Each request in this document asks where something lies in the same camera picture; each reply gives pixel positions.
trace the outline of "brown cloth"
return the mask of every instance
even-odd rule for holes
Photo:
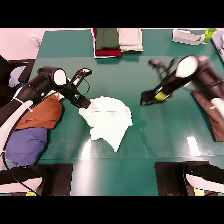
[[[222,115],[216,108],[210,109],[211,107],[214,107],[214,105],[209,102],[200,92],[194,91],[193,95],[208,115],[215,140],[217,142],[224,141],[224,119]]]
[[[16,129],[47,128],[52,129],[59,121],[62,114],[62,105],[56,96],[50,96],[33,108],[33,112],[20,120]]]

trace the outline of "red cloth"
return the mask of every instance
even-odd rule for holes
[[[97,28],[93,28],[93,34],[94,38],[97,37]],[[96,50],[95,51],[96,56],[116,56],[121,57],[122,53],[121,50]]]

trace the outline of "green table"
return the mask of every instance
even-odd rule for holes
[[[158,195],[157,161],[209,160],[224,168],[224,143],[214,142],[207,116],[190,92],[181,89],[164,104],[139,105],[141,92],[159,83],[147,65],[150,58],[168,64],[174,56],[208,55],[224,74],[212,42],[190,46],[171,39],[172,30],[144,30],[142,54],[96,60],[90,30],[45,33],[31,77],[45,65],[62,67],[70,78],[78,69],[90,68],[93,74],[88,77],[91,89],[87,97],[117,98],[132,111],[133,126],[115,153],[102,139],[90,141],[90,128],[78,109],[67,100],[62,102],[63,117],[51,130],[39,163],[73,163],[71,195]],[[189,137],[196,140],[197,147]]]

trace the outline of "pink wall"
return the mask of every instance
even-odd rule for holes
[[[76,28],[0,28],[0,55],[7,60],[36,58],[38,48],[32,45],[31,36],[42,40],[45,31],[75,30]]]

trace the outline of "dark green cloth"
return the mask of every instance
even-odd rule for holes
[[[96,50],[119,48],[117,28],[97,28]]]

